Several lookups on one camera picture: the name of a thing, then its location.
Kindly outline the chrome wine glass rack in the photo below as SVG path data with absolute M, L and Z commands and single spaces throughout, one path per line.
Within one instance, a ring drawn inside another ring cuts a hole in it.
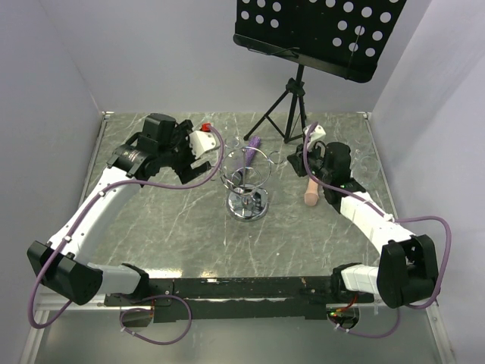
M 230 150 L 220 167 L 220 179 L 227 189 L 226 207 L 229 215 L 241 222 L 263 218 L 269 208 L 266 185 L 272 171 L 283 163 L 281 153 L 265 153 L 254 146 Z

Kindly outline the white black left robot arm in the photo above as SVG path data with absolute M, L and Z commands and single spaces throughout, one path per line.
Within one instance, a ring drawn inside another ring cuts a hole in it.
M 84 305 L 97 294 L 121 293 L 133 305 L 149 297 L 149 276 L 133 265 L 96 265 L 92 256 L 105 229 L 125 204 L 150 185 L 162 168 L 179 178 L 178 189 L 211 170 L 195 166 L 203 155 L 219 149 L 221 136 L 209 124 L 194 129 L 190 120 L 177 122 L 159 113 L 145 117 L 141 131 L 118 146 L 102 175 L 73 217 L 47 242 L 35 241 L 27 257 L 40 284 L 72 303 Z

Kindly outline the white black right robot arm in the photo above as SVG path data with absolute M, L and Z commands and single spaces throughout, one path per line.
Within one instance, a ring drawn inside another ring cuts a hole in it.
M 379 253 L 377 266 L 348 263 L 333 270 L 330 292 L 347 302 L 359 293 L 378 295 L 390 308 L 410 306 L 433 297 L 439 269 L 434 242 L 395 223 L 376 206 L 352 176 L 351 149 L 344 143 L 318 143 L 310 152 L 298 145 L 287 158 L 300 177 L 309 176 L 324 197 L 352 222 Z

